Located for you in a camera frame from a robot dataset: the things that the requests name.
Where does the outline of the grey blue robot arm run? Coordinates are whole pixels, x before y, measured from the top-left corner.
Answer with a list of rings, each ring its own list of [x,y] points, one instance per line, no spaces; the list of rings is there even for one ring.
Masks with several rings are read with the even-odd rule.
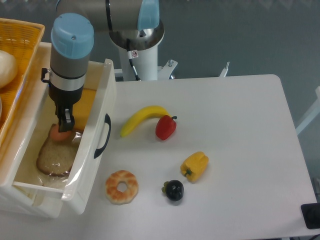
[[[160,26],[157,0],[59,0],[51,33],[50,62],[41,69],[40,80],[48,84],[48,94],[55,104],[60,133],[75,126],[73,106],[82,96],[89,58],[96,34],[124,38],[124,49],[135,80],[145,80],[136,70],[133,32],[154,31]]]

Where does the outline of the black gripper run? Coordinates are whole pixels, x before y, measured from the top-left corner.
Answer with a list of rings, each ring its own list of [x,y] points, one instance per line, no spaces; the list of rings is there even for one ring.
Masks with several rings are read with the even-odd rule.
[[[42,68],[40,79],[43,83],[48,84],[48,94],[55,103],[58,131],[71,131],[75,125],[73,105],[82,96],[84,75],[79,78],[63,78],[50,68]]]

